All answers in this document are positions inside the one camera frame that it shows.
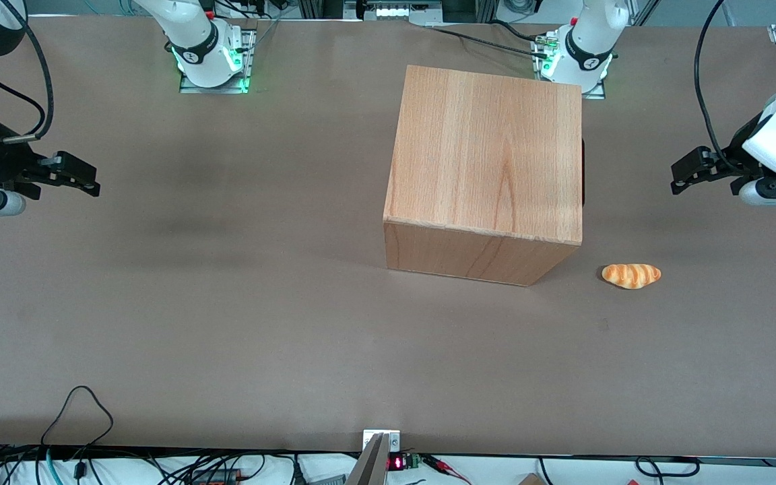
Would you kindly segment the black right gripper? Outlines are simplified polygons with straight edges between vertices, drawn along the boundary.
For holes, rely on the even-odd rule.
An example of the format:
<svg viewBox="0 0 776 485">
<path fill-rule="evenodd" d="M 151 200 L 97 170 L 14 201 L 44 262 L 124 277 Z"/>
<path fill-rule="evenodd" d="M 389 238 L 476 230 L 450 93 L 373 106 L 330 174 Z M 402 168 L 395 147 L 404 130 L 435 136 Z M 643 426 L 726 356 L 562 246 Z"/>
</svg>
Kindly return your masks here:
<svg viewBox="0 0 776 485">
<path fill-rule="evenodd" d="M 98 169 L 95 166 L 65 151 L 44 158 L 35 154 L 27 142 L 2 142 L 3 138 L 13 135 L 13 130 L 0 123 L 0 189 L 37 201 L 41 188 L 31 182 L 30 175 L 35 168 L 41 168 L 47 175 L 41 178 L 41 184 L 74 188 L 90 197 L 100 196 L 100 185 L 96 182 Z"/>
</svg>

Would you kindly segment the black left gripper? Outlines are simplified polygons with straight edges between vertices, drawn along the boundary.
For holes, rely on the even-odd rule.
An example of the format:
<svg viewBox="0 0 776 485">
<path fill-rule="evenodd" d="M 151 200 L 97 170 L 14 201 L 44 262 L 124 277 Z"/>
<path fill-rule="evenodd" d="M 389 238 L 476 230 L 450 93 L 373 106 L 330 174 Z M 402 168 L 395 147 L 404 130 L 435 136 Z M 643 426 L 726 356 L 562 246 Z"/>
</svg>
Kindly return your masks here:
<svg viewBox="0 0 776 485">
<path fill-rule="evenodd" d="M 763 114 L 758 113 L 745 123 L 732 136 L 729 145 L 723 149 L 726 164 L 717 152 L 706 146 L 693 148 L 688 154 L 688 162 L 671 165 L 672 195 L 680 195 L 687 188 L 703 182 L 714 182 L 727 177 L 746 177 L 748 181 L 774 176 L 775 172 L 765 168 L 743 145 L 763 125 Z"/>
</svg>

